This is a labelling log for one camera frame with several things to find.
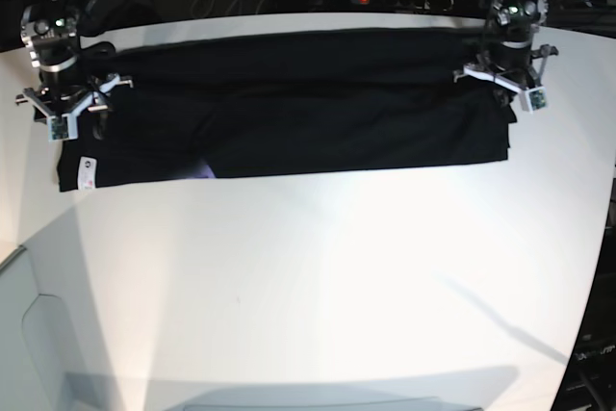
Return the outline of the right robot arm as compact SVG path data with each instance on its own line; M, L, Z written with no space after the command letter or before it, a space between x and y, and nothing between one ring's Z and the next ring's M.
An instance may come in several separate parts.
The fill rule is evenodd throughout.
M81 23L90 17L97 1L45 0L23 11L20 37L40 84L24 89L15 103L32 104L35 120L46 125L50 141L76 140L81 114L109 112L112 90L133 86L129 76L96 74L89 69L95 56L116 51L108 42L88 49L81 45Z

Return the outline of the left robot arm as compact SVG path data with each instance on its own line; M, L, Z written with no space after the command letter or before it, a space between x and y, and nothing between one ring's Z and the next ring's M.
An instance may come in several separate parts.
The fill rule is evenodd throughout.
M475 59L453 72L453 79L465 77L489 82L508 105L513 96L522 109L535 113L548 106L542 79L551 56L559 54L550 44L533 45L545 23L548 0L486 0L487 14Z

